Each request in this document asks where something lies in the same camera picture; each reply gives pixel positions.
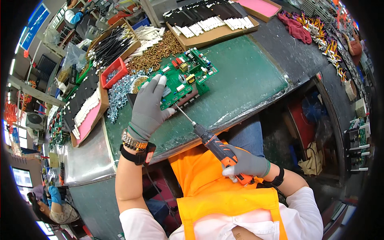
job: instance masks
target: blue jeans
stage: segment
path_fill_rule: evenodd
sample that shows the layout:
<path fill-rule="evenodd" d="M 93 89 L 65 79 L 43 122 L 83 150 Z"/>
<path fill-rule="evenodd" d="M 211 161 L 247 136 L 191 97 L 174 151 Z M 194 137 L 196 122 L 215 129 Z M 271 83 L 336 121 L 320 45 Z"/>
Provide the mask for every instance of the blue jeans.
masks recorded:
<path fill-rule="evenodd" d="M 244 120 L 228 131 L 227 142 L 235 147 L 247 150 L 258 157 L 265 157 L 263 151 L 263 133 L 258 115 Z"/>

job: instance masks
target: stack of circuit boards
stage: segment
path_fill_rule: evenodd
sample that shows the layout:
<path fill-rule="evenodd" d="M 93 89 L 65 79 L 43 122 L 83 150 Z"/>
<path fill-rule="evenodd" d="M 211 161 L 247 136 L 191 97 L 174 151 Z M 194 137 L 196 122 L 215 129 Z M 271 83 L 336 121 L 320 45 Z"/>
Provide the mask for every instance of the stack of circuit boards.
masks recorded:
<path fill-rule="evenodd" d="M 52 118 L 49 124 L 48 132 L 50 134 L 49 148 L 52 150 L 56 145 L 61 147 L 64 143 L 68 142 L 71 135 L 66 131 L 63 126 L 63 109 L 57 111 L 56 115 Z"/>
<path fill-rule="evenodd" d="M 204 54 L 196 48 L 190 48 L 165 68 L 153 73 L 146 81 L 150 81 L 157 74 L 167 77 L 167 85 L 160 101 L 160 110 L 164 110 L 174 104 L 185 107 L 195 98 L 208 92 L 209 88 L 204 82 L 216 73 L 217 68 Z"/>

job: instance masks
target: cardboard box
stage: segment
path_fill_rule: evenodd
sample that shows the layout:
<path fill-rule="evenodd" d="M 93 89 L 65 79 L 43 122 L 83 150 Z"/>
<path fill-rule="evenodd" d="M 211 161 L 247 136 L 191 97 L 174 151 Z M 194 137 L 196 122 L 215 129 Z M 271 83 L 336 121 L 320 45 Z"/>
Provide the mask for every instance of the cardboard box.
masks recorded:
<path fill-rule="evenodd" d="M 201 48 L 209 44 L 228 40 L 244 33 L 258 30 L 259 23 L 251 16 L 248 16 L 248 18 L 253 23 L 253 28 L 237 29 L 235 31 L 232 31 L 227 25 L 225 25 L 191 38 L 186 38 L 183 34 L 180 34 L 180 36 L 178 36 L 168 22 L 166 23 L 166 25 L 168 29 L 173 33 L 173 35 L 175 35 L 176 39 L 179 41 L 184 51 L 187 51 L 190 48 Z"/>
<path fill-rule="evenodd" d="M 281 10 L 281 6 L 280 5 L 278 5 L 277 3 L 274 3 L 273 1 L 270 1 L 270 0 L 263 0 L 263 1 L 265 1 L 265 2 L 267 2 L 267 3 L 269 3 L 269 4 L 271 4 L 271 5 L 273 5 L 273 6 L 275 6 L 275 7 L 278 7 L 279 9 L 276 11 L 276 13 L 274 14 L 274 15 L 272 15 L 272 16 L 270 16 L 270 17 L 267 17 L 267 16 L 265 16 L 265 15 L 263 15 L 263 14 L 261 14 L 261 13 L 259 13 L 259 12 L 256 12 L 255 10 L 252 10 L 252 9 L 250 9 L 250 8 L 247 8 L 247 7 L 245 7 L 245 6 L 243 6 L 243 8 L 246 10 L 246 12 L 247 13 L 249 13 L 250 15 L 252 15 L 252 16 L 254 16 L 254 17 L 257 17 L 258 19 L 261 19 L 261 20 L 263 20 L 264 22 L 269 22 L 269 20 L 271 20 L 271 18 L 273 18 L 278 12 L 280 12 L 280 10 Z"/>
<path fill-rule="evenodd" d="M 73 133 L 71 133 L 71 142 L 72 142 L 73 147 L 79 147 L 81 145 L 81 143 L 88 137 L 88 135 L 91 133 L 92 129 L 96 126 L 97 122 L 101 119 L 101 117 L 104 115 L 104 112 L 109 107 L 108 91 L 101 87 L 100 80 L 99 80 L 99 86 L 100 86 L 99 90 L 100 90 L 100 96 L 101 96 L 101 98 L 100 98 L 101 106 L 100 106 L 99 112 L 97 113 L 96 118 L 94 119 L 89 132 L 87 133 L 87 135 L 84 137 L 84 139 L 81 142 L 78 142 L 78 140 L 73 135 Z"/>
<path fill-rule="evenodd" d="M 141 43 L 140 43 L 140 40 L 139 38 L 137 37 L 135 31 L 133 30 L 133 28 L 129 25 L 129 23 L 125 20 L 125 18 L 121 18 L 119 21 L 115 22 L 112 26 L 110 26 L 102 35 L 100 35 L 98 38 L 96 38 L 95 40 L 93 40 L 91 42 L 91 44 L 89 45 L 88 47 L 88 50 L 87 50 L 87 54 L 86 54 L 86 59 L 89 61 L 89 57 L 88 57 L 88 54 L 89 54 L 89 51 L 96 45 L 98 44 L 101 40 L 109 37 L 111 35 L 111 30 L 108 31 L 109 29 L 112 29 L 112 28 L 117 28 L 118 26 L 121 26 L 123 25 L 124 23 L 126 23 L 128 25 L 128 27 L 130 28 L 130 30 L 133 32 L 133 34 L 135 35 L 136 37 L 136 40 L 137 42 L 135 42 L 130 48 L 128 48 L 127 50 L 125 50 L 125 52 L 123 52 L 120 57 L 121 59 L 125 60 L 129 55 L 131 55 L 134 51 L 136 51 L 137 48 L 139 48 L 141 46 Z"/>

